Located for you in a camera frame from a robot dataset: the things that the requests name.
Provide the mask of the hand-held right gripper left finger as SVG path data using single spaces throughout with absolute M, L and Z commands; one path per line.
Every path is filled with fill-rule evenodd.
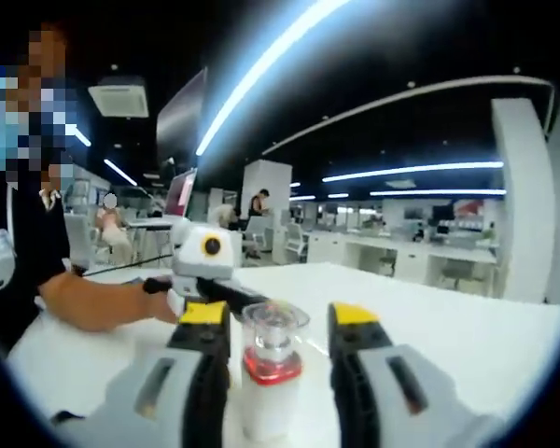
M 90 447 L 219 447 L 230 376 L 230 310 L 190 302 L 169 342 L 133 361 L 86 419 Z

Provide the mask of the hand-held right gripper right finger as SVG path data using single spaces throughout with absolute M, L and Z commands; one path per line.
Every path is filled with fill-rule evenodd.
M 408 344 L 394 344 L 358 305 L 328 308 L 330 385 L 343 447 L 484 447 L 499 420 L 473 412 L 449 374 Z

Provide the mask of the person's left hand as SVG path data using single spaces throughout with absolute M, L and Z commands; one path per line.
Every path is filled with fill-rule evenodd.
M 149 277 L 141 284 L 130 286 L 131 302 L 136 320 L 155 318 L 161 322 L 175 324 L 177 314 L 169 303 L 168 293 L 172 290 L 169 277 Z

